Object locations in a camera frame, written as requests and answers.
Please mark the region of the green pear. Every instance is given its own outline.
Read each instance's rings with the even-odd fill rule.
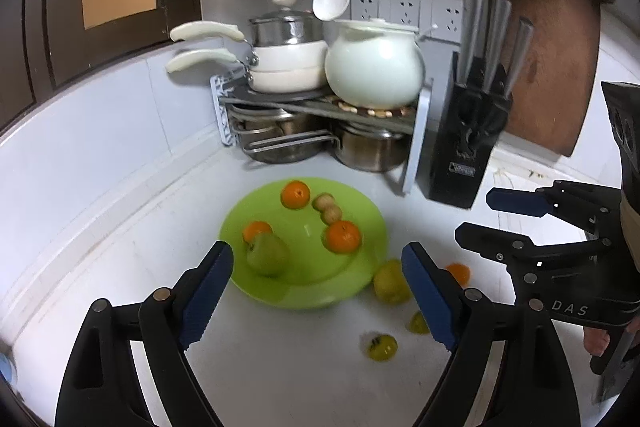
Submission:
[[[259,233],[249,244],[247,264],[260,275],[277,277],[289,265],[290,251],[286,243],[273,233]]]

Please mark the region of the green plate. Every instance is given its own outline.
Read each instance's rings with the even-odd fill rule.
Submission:
[[[234,251],[231,280],[258,301],[292,310],[318,308],[348,299],[369,284],[386,257],[386,226],[378,208],[361,192],[324,178],[298,178],[311,190],[311,200],[328,192],[342,209],[342,219],[360,229],[362,245],[348,255],[335,254],[322,244],[326,225],[311,203],[289,210],[280,192],[292,180],[258,188],[240,200],[220,228],[220,239]],[[291,251],[291,261],[279,277],[263,277],[246,263],[242,229],[252,221],[266,221]]]

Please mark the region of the white pan handle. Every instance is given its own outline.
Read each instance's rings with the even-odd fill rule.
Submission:
[[[213,21],[185,22],[169,32],[172,41],[194,41],[207,37],[226,37],[236,42],[244,42],[242,33],[235,24]]]
[[[167,73],[176,73],[177,71],[184,71],[196,64],[201,64],[210,60],[230,63],[238,62],[238,57],[224,48],[218,48],[215,50],[190,50],[188,52],[175,55],[174,58],[164,65],[164,68]]]

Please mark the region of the pot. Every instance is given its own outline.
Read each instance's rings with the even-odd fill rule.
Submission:
[[[367,172],[386,172],[402,165],[409,154],[410,136],[369,125],[340,122],[333,133],[326,129],[297,136],[283,136],[255,141],[249,153],[331,142],[334,156],[344,165]]]
[[[324,61],[329,86],[356,107],[393,109],[409,105],[424,83],[418,28],[368,21],[338,20],[338,38]]]
[[[298,162],[311,158],[324,149],[322,142],[294,144],[285,151],[253,152],[247,149],[256,140],[299,136],[322,129],[325,126],[324,120],[318,116],[293,114],[284,109],[258,109],[244,105],[228,105],[226,113],[231,130],[238,134],[242,151],[258,162],[270,164]]]
[[[249,19],[254,44],[243,63],[249,86],[258,92],[288,93],[319,89],[326,84],[324,59],[327,45],[322,40],[322,21],[312,13],[291,9],[296,0],[273,0],[279,10]],[[247,42],[238,26],[212,21],[185,23],[171,30],[174,40],[194,40],[209,37],[227,37]],[[172,58],[168,71],[178,71],[186,64],[192,66],[205,60],[236,62],[239,59],[216,50],[193,50],[190,60],[182,55]]]

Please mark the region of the blue gripper pad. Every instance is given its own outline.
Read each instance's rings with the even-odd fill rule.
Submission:
[[[542,217],[553,212],[553,205],[542,194],[510,188],[492,188],[486,194],[486,204],[494,210]]]
[[[452,351],[458,345],[453,331],[453,315],[411,245],[402,249],[402,273],[409,283],[418,307],[433,338]]]
[[[202,338],[233,268],[234,256],[231,247],[225,244],[182,312],[178,341],[183,349]]]

